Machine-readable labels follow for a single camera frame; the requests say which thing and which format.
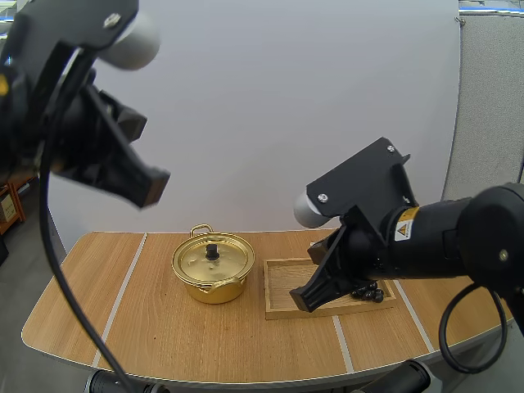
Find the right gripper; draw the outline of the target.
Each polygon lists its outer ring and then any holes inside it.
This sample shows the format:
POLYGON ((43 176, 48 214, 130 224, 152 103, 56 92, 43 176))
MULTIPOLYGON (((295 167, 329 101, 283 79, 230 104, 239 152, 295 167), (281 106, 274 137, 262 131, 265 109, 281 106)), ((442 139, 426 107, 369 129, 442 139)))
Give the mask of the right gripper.
POLYGON ((340 228, 309 247, 317 268, 304 286, 290 290, 299 310, 312 313, 350 294, 354 285, 389 278, 387 216, 381 207, 351 206, 341 215, 340 228))

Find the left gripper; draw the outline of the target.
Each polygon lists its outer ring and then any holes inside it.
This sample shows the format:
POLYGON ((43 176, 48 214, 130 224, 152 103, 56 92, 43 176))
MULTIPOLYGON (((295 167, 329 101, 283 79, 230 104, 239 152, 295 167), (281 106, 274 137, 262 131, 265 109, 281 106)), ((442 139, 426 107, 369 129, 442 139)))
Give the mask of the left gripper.
POLYGON ((58 127, 51 171, 139 208, 155 205, 170 173, 146 165, 131 147, 146 124, 145 115, 85 84, 58 127))

